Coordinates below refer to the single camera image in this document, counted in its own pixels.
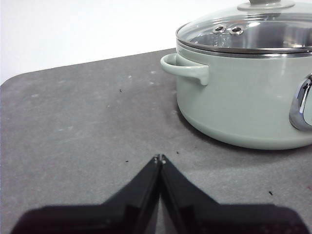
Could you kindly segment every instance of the lid rim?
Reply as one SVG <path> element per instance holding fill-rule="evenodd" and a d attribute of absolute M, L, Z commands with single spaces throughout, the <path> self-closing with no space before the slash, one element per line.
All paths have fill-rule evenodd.
<path fill-rule="evenodd" d="M 205 51 L 212 51 L 212 52 L 222 52 L 222 53 L 231 53 L 231 54 L 293 54 L 293 53 L 304 53 L 304 52 L 312 52 L 312 46 L 309 47 L 300 47 L 300 48 L 224 48 L 224 47 L 215 47 L 210 45 L 204 45 L 204 44 L 197 44 L 193 43 L 184 39 L 179 38 L 178 32 L 181 28 L 183 28 L 188 23 L 182 25 L 179 27 L 176 32 L 175 36 L 176 39 L 187 46 L 205 50 Z"/>

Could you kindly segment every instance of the lid knob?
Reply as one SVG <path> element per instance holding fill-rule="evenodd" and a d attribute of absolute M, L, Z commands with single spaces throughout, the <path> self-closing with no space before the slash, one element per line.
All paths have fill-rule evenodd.
<path fill-rule="evenodd" d="M 249 0 L 250 4 L 270 4 L 270 3 L 277 3 L 281 2 L 281 0 Z"/>
<path fill-rule="evenodd" d="M 281 9 L 294 6 L 292 0 L 249 0 L 247 3 L 238 5 L 238 10 L 249 11 L 249 10 L 272 10 Z"/>

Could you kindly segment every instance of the stainless steel rim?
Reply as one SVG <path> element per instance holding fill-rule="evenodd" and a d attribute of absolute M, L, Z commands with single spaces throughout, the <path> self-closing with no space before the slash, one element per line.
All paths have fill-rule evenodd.
<path fill-rule="evenodd" d="M 190 47 L 188 45 L 185 45 L 181 43 L 179 40 L 177 40 L 177 45 L 181 46 L 182 48 L 197 52 L 200 54 L 205 55 L 212 55 L 212 56 L 219 56 L 219 57 L 229 57 L 229 58 L 241 58 L 241 59 L 290 59 L 290 58 L 302 58 L 302 57 L 311 57 L 311 52 L 302 52 L 302 53 L 281 53 L 281 54 L 273 54 L 273 53 L 267 53 L 267 54 L 234 54 L 234 53 L 225 53 L 225 52 L 216 52 L 216 51 L 208 51 L 208 50 L 201 50 L 197 48 Z"/>
<path fill-rule="evenodd" d="M 178 37 L 179 30 L 185 25 L 179 27 L 175 32 L 176 39 L 189 47 L 196 48 L 203 51 L 212 51 L 212 52 L 221 52 L 221 53 L 232 53 L 232 54 L 254 54 L 254 55 L 263 55 L 263 54 L 296 54 L 296 53 L 309 53 L 312 52 L 312 47 L 302 47 L 302 48 L 258 48 L 258 49 L 249 49 L 249 48 L 221 48 L 210 45 L 203 45 L 198 43 L 193 43 Z"/>

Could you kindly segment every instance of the chrome handle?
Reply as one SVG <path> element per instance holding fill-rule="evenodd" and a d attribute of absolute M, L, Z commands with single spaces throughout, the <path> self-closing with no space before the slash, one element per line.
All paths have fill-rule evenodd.
<path fill-rule="evenodd" d="M 289 121 L 298 130 L 312 131 L 312 73 L 299 85 L 292 100 Z"/>

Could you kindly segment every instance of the mint green pot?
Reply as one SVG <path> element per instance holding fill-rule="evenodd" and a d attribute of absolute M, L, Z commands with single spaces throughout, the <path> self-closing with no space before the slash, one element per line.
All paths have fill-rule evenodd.
<path fill-rule="evenodd" d="M 178 40 L 176 53 L 164 56 L 160 64 L 176 75 L 180 111 L 202 133 L 262 150 L 312 143 L 312 91 L 304 103 L 307 128 L 300 130 L 290 123 L 298 90 L 312 73 L 311 53 L 229 56 Z"/>

